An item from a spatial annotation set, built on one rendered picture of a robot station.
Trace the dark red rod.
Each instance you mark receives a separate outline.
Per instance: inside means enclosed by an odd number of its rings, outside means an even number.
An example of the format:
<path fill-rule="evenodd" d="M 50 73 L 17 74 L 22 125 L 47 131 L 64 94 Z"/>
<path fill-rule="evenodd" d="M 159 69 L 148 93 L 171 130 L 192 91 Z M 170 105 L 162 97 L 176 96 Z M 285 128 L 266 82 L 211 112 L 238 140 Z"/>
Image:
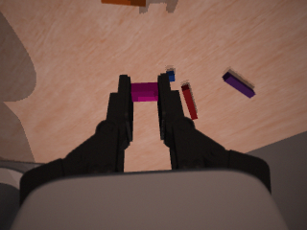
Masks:
<path fill-rule="evenodd" d="M 193 100 L 192 100 L 192 96 L 191 96 L 188 84 L 181 86 L 181 89 L 182 89 L 182 93 L 183 93 L 184 99 L 186 101 L 191 119 L 192 120 L 198 119 L 197 112 L 196 112 L 196 109 L 194 107 L 194 103 L 193 103 Z"/>

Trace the magenta rod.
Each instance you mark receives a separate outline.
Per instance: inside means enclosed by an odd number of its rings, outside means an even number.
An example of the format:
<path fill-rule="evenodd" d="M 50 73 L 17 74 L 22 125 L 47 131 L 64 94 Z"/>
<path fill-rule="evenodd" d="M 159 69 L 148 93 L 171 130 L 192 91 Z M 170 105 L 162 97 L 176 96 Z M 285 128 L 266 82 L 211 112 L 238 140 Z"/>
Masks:
<path fill-rule="evenodd" d="M 158 101 L 157 82 L 139 82 L 131 84 L 131 98 L 133 102 Z"/>

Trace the small blue cube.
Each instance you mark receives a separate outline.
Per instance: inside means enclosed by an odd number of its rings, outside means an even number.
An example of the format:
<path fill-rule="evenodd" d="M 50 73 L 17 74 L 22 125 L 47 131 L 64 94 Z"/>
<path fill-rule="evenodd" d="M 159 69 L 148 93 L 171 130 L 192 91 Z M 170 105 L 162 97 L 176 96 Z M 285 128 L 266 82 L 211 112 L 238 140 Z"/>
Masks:
<path fill-rule="evenodd" d="M 175 73 L 174 73 L 174 71 L 168 71 L 166 73 L 168 73 L 168 75 L 169 75 L 169 81 L 170 82 L 171 81 L 175 81 Z"/>

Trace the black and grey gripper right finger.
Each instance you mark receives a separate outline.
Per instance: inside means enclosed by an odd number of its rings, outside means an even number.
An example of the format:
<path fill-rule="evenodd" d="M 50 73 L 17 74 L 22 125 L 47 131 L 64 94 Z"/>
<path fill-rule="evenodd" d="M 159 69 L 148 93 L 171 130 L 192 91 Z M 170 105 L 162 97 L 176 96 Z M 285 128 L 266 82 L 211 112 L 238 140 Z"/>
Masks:
<path fill-rule="evenodd" d="M 160 140 L 170 149 L 172 170 L 228 168 L 250 173 L 271 189 L 270 167 L 259 157 L 227 150 L 195 128 L 184 116 L 178 90 L 171 90 L 168 73 L 157 76 Z"/>

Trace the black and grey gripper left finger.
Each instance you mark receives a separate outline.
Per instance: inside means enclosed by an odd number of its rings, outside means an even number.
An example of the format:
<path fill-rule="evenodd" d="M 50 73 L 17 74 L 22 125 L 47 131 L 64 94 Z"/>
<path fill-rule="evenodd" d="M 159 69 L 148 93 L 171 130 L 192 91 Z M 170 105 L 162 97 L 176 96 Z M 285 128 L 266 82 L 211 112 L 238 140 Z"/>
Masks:
<path fill-rule="evenodd" d="M 27 195 L 48 181 L 78 174 L 123 173 L 125 149 L 132 142 L 133 101 L 128 75 L 120 75 L 118 92 L 110 93 L 106 119 L 95 134 L 59 158 L 25 172 L 19 182 L 19 209 Z"/>

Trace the purple rod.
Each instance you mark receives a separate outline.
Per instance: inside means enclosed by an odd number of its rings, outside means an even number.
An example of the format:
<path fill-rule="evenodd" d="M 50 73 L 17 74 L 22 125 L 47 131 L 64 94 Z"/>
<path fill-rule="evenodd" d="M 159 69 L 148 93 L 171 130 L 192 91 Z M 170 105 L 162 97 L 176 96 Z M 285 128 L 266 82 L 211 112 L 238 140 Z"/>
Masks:
<path fill-rule="evenodd" d="M 249 98 L 256 95 L 255 92 L 253 91 L 253 89 L 251 89 L 246 84 L 244 84 L 243 82 L 241 82 L 240 80 L 235 78 L 229 72 L 227 72 L 226 74 L 223 75 L 223 79 L 224 79 L 224 82 L 226 82 L 230 86 L 234 87 L 235 89 L 237 89 L 238 91 L 240 91 L 241 93 L 243 93 L 244 95 L 246 95 Z"/>

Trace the orange rod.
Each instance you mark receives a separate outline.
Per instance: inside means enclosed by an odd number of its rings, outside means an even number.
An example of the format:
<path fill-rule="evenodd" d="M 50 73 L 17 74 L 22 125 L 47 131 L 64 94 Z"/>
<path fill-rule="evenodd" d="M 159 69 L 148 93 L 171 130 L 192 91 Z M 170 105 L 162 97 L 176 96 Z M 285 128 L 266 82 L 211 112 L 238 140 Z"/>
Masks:
<path fill-rule="evenodd" d="M 146 0 L 101 0 L 104 4 L 146 7 Z"/>

